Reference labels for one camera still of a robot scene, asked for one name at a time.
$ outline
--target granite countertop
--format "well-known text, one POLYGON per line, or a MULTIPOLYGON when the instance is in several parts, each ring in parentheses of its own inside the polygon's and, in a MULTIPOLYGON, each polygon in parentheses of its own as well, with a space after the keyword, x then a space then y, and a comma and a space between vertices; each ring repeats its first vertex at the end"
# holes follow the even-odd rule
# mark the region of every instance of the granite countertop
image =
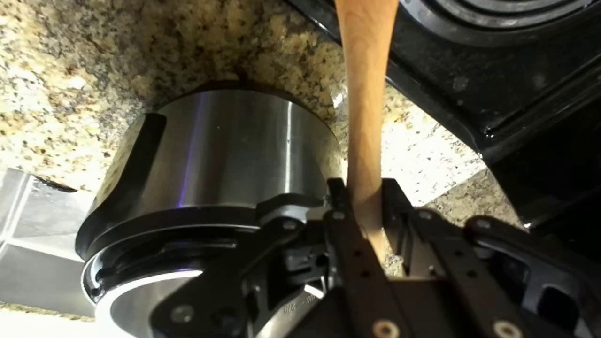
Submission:
POLYGON ((65 316, 3 303, 0 303, 0 327, 1 337, 5 338, 99 338, 97 325, 93 325, 90 318, 65 316))
MULTIPOLYGON (((281 0, 1 0, 0 68, 0 166, 74 190, 99 188, 135 117, 210 81, 285 91, 345 149, 341 49, 281 0)), ((414 205, 516 224, 478 154, 394 89, 384 102, 383 175, 414 205)))

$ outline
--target wooden spoon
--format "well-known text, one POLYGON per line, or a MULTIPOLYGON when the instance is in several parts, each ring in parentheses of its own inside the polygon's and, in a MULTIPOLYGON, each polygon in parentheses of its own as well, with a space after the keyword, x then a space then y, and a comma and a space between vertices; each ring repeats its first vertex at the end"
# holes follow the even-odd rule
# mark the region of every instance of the wooden spoon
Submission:
POLYGON ((354 220, 379 263, 388 241, 381 230, 381 115, 384 70, 398 0, 336 0, 349 89, 347 186, 354 220))

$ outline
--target black plastic part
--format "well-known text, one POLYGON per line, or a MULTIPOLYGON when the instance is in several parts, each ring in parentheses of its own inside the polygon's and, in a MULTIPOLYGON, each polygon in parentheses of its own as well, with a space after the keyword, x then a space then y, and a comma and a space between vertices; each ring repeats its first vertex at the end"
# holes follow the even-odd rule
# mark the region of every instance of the black plastic part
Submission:
POLYGON ((296 196, 296 194, 275 196, 275 198, 262 201, 255 207, 257 220, 268 218, 270 213, 277 213, 277 209, 289 207, 289 205, 311 209, 311 207, 319 205, 319 199, 307 198, 307 196, 296 196))
POLYGON ((531 230, 533 235, 561 243, 565 250, 578 252, 601 265, 601 188, 574 201, 563 213, 531 230))
MULTIPOLYGON (((401 201, 396 184, 384 186, 388 207, 401 201)), ((322 220, 266 224, 157 305, 155 337, 253 337, 292 295, 285 288, 319 280, 328 280, 324 301, 289 337, 373 337, 384 322, 407 338, 497 338, 506 325, 514 337, 563 338, 580 320, 578 335, 601 337, 601 271, 591 261, 491 218, 473 218, 461 231, 399 203, 398 226, 411 237, 399 252, 411 260, 407 276, 390 282, 354 224, 343 183, 328 181, 328 190, 332 211, 322 220), (174 323, 176 307, 197 318, 174 323)))
MULTIPOLYGON (((548 233, 552 218, 567 215, 582 201, 593 201, 591 196, 601 190, 598 111, 601 100, 583 106, 490 168, 531 231, 548 233)), ((572 224, 570 228, 585 231, 580 222, 572 224)))
POLYGON ((84 267, 82 288, 97 303, 106 290, 136 278, 183 269, 202 271, 249 237, 244 230, 204 226, 123 239, 84 267))
POLYGON ((234 207, 204 207, 204 209, 176 209, 163 211, 155 215, 138 216, 127 222, 112 224, 99 231, 90 231, 90 228, 80 228, 76 239, 80 239, 82 260, 90 260, 97 252, 114 243, 133 237, 144 237, 161 231, 174 230, 193 230, 193 228, 213 228, 223 226, 245 230, 247 233, 257 231, 259 224, 255 220, 255 211, 234 209, 234 207))
POLYGON ((413 205, 392 179, 381 181, 381 226, 386 231, 390 248, 399 254, 403 233, 407 231, 407 216, 413 205))
POLYGON ((148 179, 153 154, 159 147, 167 121, 159 115, 146 115, 140 132, 133 143, 129 160, 105 201, 84 220, 74 239, 74 252, 88 260, 91 243, 106 230, 121 224, 131 215, 140 188, 148 179))
POLYGON ((578 308, 593 337, 601 337, 601 269, 585 258, 512 230, 491 218, 473 218, 465 235, 478 246, 508 256, 527 267, 521 307, 533 314, 546 290, 557 290, 578 308))

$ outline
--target reflective metal surface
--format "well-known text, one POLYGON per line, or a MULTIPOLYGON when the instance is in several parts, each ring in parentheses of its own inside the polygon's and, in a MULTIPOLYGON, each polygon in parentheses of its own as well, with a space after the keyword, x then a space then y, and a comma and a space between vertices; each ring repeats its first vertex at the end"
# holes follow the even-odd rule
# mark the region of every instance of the reflective metal surface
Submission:
POLYGON ((304 320, 309 310, 324 297, 322 292, 313 286, 304 286, 304 290, 283 305, 259 331, 257 338, 279 338, 289 337, 290 331, 304 320))
POLYGON ((321 199, 337 173, 336 143, 311 113, 277 96, 213 91, 159 111, 167 126, 142 211, 165 207, 255 207, 279 194, 321 199))
POLYGON ((123 154, 99 194, 105 201, 93 203, 97 209, 78 233, 80 258, 123 237, 170 230, 148 222, 135 231, 121 228, 148 215, 260 205, 264 220, 304 220, 309 207, 321 205, 326 179, 339 177, 330 130, 304 107, 266 92, 221 89, 183 96, 133 124, 123 139, 123 154))
POLYGON ((200 271, 176 271, 155 275, 110 290, 95 305, 95 322, 101 337, 110 338, 152 338, 148 318, 157 303, 182 288, 200 271))
POLYGON ((90 194, 0 169, 0 303, 91 316, 73 250, 90 205, 90 194))

